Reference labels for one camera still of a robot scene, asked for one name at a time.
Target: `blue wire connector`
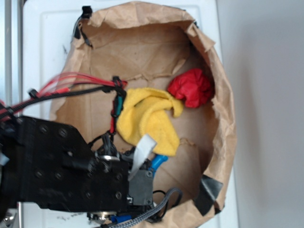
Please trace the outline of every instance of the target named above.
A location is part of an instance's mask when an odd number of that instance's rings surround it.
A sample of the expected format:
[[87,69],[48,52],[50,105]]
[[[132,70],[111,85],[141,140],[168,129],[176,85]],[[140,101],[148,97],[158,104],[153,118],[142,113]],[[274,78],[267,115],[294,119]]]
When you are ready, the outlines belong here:
[[113,223],[122,223],[132,219],[131,215],[122,215],[122,216],[111,216],[111,221]]
[[152,160],[152,165],[150,168],[150,170],[153,171],[153,177],[155,176],[155,173],[156,173],[157,169],[160,167],[160,165],[163,162],[166,162],[167,160],[168,160],[167,156],[159,155],[159,154],[156,155],[156,157]]

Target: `yellow microfiber towel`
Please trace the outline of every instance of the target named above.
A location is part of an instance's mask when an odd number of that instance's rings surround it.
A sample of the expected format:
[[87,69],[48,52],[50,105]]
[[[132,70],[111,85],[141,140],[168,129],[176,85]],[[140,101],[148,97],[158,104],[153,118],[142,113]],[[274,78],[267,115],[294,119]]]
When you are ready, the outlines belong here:
[[156,142],[154,152],[174,156],[180,139],[165,110],[173,108],[173,117],[181,115],[183,103],[166,91],[154,88],[129,89],[117,121],[117,130],[124,140],[137,145],[149,134]]

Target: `gray wall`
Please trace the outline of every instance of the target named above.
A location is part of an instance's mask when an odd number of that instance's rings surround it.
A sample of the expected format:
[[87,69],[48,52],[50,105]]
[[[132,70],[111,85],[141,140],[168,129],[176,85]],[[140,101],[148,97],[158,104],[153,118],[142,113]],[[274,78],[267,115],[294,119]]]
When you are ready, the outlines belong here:
[[217,0],[240,228],[304,227],[304,1]]

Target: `paper bag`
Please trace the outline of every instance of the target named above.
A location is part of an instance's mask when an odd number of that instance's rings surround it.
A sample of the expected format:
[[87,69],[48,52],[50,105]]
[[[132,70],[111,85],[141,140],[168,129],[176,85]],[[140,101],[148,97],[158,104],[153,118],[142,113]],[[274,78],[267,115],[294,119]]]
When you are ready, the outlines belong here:
[[[184,196],[160,223],[137,228],[194,228],[224,208],[237,138],[232,90],[213,46],[186,11],[162,5],[130,2],[84,12],[77,22],[64,72],[117,75],[128,80],[126,89],[166,90],[175,76],[200,68],[215,87],[206,105],[178,118],[168,112],[180,146],[157,171],[154,189],[179,187]],[[98,92],[55,100],[51,119],[75,126],[89,142],[109,129],[113,98]],[[119,135],[114,143],[119,151],[131,148]]]

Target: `red crumpled fabric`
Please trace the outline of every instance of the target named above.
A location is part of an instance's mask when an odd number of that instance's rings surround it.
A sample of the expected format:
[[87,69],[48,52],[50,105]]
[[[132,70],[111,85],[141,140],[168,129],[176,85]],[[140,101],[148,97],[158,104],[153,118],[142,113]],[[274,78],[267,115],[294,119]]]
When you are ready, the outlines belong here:
[[195,68],[175,77],[168,92],[176,99],[185,100],[186,107],[197,108],[211,98],[214,88],[203,71]]

